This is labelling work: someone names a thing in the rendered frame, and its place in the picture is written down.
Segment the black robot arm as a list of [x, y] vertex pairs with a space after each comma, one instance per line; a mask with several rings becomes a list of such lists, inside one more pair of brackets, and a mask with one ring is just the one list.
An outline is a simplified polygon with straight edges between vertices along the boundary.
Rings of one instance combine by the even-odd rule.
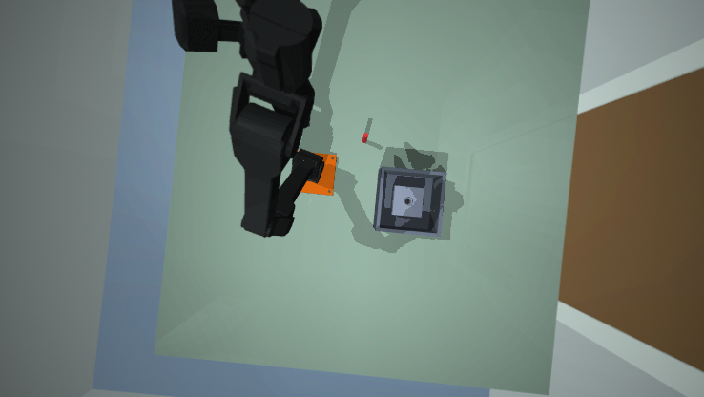
[[[245, 172], [241, 227], [263, 237], [283, 237], [293, 225], [300, 191], [307, 180], [318, 184], [324, 168], [323, 157], [302, 148], [297, 152], [315, 99], [308, 80], [313, 17], [301, 0], [235, 1], [254, 35], [259, 60], [256, 77], [240, 74], [230, 116], [234, 155]], [[249, 103], [250, 96], [275, 111]], [[280, 187], [290, 158], [291, 174]]]

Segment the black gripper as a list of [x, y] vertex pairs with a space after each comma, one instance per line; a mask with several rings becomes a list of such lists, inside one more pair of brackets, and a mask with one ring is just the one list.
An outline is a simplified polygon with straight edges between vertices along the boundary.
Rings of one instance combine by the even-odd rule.
[[[306, 6], [307, 7], [307, 6]], [[307, 7], [308, 8], [308, 7]], [[313, 17], [313, 50], [322, 30], [316, 9]], [[259, 71], [255, 38], [243, 22], [219, 20], [215, 0], [172, 0], [173, 22], [177, 42], [186, 52], [217, 52], [218, 41], [239, 42], [239, 55], [248, 58], [253, 77]]]

